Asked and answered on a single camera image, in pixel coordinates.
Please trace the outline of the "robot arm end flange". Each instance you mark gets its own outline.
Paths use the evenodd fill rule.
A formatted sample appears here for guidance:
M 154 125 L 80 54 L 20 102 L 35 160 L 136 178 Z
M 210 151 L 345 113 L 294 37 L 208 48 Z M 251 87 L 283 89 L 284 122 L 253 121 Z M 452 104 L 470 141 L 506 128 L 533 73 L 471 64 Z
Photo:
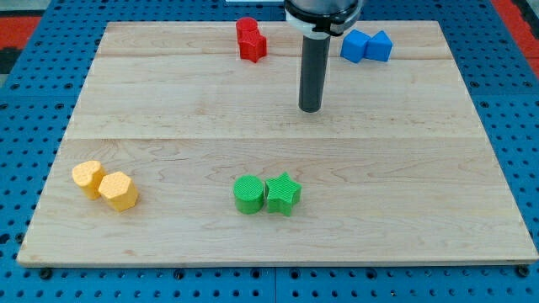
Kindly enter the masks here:
M 364 0 L 285 0 L 286 21 L 310 39 L 340 36 L 360 16 Z

